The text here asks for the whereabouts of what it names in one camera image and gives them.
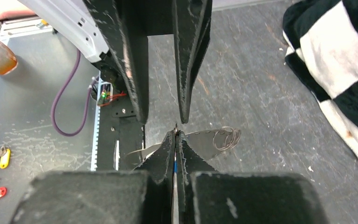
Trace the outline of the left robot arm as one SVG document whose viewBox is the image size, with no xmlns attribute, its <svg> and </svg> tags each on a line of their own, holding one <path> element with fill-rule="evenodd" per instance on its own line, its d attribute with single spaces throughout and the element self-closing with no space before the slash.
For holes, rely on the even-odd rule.
<svg viewBox="0 0 358 224">
<path fill-rule="evenodd" d="M 210 43 L 210 0 L 24 0 L 97 68 L 120 75 L 138 121 L 149 114 L 149 36 L 174 39 L 180 119 Z"/>
</svg>

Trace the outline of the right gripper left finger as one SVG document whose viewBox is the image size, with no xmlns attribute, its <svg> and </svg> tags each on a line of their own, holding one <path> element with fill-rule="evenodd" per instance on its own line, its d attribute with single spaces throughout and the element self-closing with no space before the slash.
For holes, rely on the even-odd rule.
<svg viewBox="0 0 358 224">
<path fill-rule="evenodd" d="M 170 224 L 174 131 L 134 170 L 49 171 L 25 190 L 12 224 Z"/>
</svg>

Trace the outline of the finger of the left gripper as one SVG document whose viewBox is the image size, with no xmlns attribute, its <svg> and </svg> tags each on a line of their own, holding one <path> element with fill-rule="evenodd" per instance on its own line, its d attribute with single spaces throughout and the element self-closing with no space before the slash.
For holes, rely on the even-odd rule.
<svg viewBox="0 0 358 224">
<path fill-rule="evenodd" d="M 174 0 L 173 37 L 181 123 L 189 121 L 193 86 L 210 43 L 211 0 Z"/>
<path fill-rule="evenodd" d="M 148 38 L 139 0 L 86 0 L 85 5 L 109 46 L 110 60 L 123 77 L 141 124 L 149 114 Z"/>
</svg>

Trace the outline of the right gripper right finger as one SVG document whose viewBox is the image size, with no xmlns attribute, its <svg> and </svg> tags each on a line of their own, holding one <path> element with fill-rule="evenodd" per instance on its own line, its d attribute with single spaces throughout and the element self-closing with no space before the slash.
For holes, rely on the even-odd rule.
<svg viewBox="0 0 358 224">
<path fill-rule="evenodd" d="M 327 224 L 319 196 L 303 175 L 218 172 L 175 136 L 181 224 Z"/>
</svg>

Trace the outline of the key with blue tag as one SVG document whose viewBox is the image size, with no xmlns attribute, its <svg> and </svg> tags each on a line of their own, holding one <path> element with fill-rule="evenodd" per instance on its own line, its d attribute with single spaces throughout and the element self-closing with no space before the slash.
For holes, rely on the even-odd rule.
<svg viewBox="0 0 358 224">
<path fill-rule="evenodd" d="M 177 160 L 174 159 L 174 163 L 173 163 L 173 173 L 177 174 Z"/>
</svg>

